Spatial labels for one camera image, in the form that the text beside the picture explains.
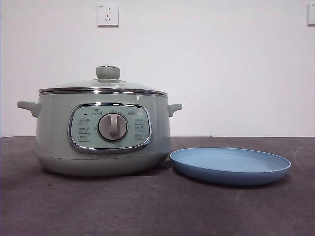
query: blue plate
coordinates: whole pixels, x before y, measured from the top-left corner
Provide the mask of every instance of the blue plate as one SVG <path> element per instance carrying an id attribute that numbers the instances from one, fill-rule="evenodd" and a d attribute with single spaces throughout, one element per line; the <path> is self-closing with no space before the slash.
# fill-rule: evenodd
<path id="1" fill-rule="evenodd" d="M 245 149 L 201 147 L 170 155 L 175 168 L 192 178 L 230 185 L 260 185 L 281 179 L 291 162 L 283 157 Z"/>

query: button label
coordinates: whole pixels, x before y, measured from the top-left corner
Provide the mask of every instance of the button label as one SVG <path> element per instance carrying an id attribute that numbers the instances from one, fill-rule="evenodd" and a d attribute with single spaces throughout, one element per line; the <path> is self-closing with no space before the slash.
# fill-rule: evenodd
<path id="1" fill-rule="evenodd" d="M 78 133 L 79 134 L 89 134 L 90 128 L 89 127 L 80 127 L 80 128 L 78 128 Z"/>
<path id="2" fill-rule="evenodd" d="M 135 132 L 144 132 L 144 126 L 143 125 L 136 125 L 134 127 Z"/>
<path id="3" fill-rule="evenodd" d="M 79 119 L 78 125 L 90 125 L 89 119 Z"/>
<path id="4" fill-rule="evenodd" d="M 87 135 L 80 135 L 78 137 L 78 140 L 80 142 L 89 142 L 90 141 L 90 135 L 89 134 L 87 134 Z"/>
<path id="5" fill-rule="evenodd" d="M 134 136 L 134 139 L 136 139 L 136 140 L 141 140 L 141 139 L 143 139 L 143 134 L 136 134 L 136 135 Z"/>
<path id="6" fill-rule="evenodd" d="M 144 120 L 139 118 L 139 119 L 134 119 L 134 124 L 144 124 Z"/>
<path id="7" fill-rule="evenodd" d="M 102 111 L 99 108 L 95 108 L 92 111 L 92 116 L 101 116 L 102 115 Z"/>

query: table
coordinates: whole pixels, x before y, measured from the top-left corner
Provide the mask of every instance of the table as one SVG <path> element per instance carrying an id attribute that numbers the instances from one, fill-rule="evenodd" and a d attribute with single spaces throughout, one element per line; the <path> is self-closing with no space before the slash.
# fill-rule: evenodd
<path id="1" fill-rule="evenodd" d="M 315 137 L 172 137 L 172 151 L 230 147 L 292 162 L 263 186 L 210 184 L 174 170 L 71 177 L 41 168 L 35 137 L 1 138 L 2 236 L 313 236 Z"/>

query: glass lid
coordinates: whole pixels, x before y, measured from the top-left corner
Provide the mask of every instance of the glass lid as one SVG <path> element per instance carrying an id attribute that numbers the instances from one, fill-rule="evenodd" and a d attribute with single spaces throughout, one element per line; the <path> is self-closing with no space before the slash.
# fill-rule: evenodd
<path id="1" fill-rule="evenodd" d="M 167 93 L 136 83 L 119 80 L 120 69 L 114 66 L 100 66 L 96 69 L 97 79 L 71 82 L 39 90 L 40 94 L 53 93 L 145 93 L 167 96 Z"/>

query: wall socket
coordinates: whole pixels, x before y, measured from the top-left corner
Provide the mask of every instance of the wall socket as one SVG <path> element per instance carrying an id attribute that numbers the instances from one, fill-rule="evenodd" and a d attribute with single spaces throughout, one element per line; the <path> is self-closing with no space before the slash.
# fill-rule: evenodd
<path id="1" fill-rule="evenodd" d="M 315 26 L 315 2 L 308 4 L 307 25 Z"/>
<path id="2" fill-rule="evenodd" d="M 118 26 L 118 18 L 117 4 L 105 3 L 97 7 L 98 26 Z"/>

